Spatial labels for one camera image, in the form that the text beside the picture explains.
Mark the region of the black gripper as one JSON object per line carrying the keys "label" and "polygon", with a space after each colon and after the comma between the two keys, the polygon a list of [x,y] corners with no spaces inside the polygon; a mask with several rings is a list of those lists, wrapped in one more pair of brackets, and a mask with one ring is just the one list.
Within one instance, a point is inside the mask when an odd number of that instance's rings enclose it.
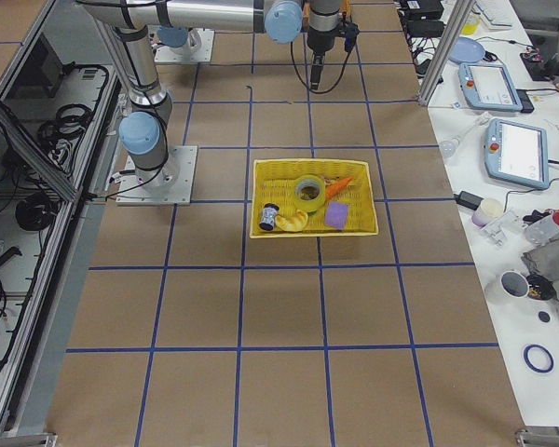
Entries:
{"label": "black gripper", "polygon": [[307,46],[314,53],[309,77],[310,89],[318,89],[320,86],[325,53],[334,47],[334,40],[334,31],[322,32],[314,28],[307,31]]}

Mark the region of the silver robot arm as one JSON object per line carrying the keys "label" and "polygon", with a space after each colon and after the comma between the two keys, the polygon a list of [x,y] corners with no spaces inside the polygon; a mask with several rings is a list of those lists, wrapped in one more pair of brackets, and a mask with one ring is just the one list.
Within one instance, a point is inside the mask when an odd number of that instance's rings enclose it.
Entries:
{"label": "silver robot arm", "polygon": [[346,53],[352,52],[360,33],[338,1],[84,1],[81,5],[95,20],[116,73],[127,83],[133,111],[149,114],[155,125],[157,138],[148,162],[143,163],[131,145],[125,147],[143,184],[149,186],[166,180],[163,170],[170,166],[166,131],[172,109],[170,94],[160,84],[149,27],[267,34],[279,44],[291,44],[305,31],[313,59],[310,77],[302,84],[318,95],[323,92],[320,80],[326,53],[338,38],[343,39]]}

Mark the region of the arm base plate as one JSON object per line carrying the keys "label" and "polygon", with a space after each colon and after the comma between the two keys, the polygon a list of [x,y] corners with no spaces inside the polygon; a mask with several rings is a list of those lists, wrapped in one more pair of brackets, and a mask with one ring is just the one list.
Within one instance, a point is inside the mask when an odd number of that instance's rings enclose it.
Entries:
{"label": "arm base plate", "polygon": [[198,158],[198,148],[171,146],[169,157],[161,172],[150,179],[146,171],[139,170],[124,176],[120,182],[121,194],[115,200],[122,206],[189,205]]}
{"label": "arm base plate", "polygon": [[155,62],[159,65],[186,65],[211,61],[214,30],[170,28],[156,32]]}

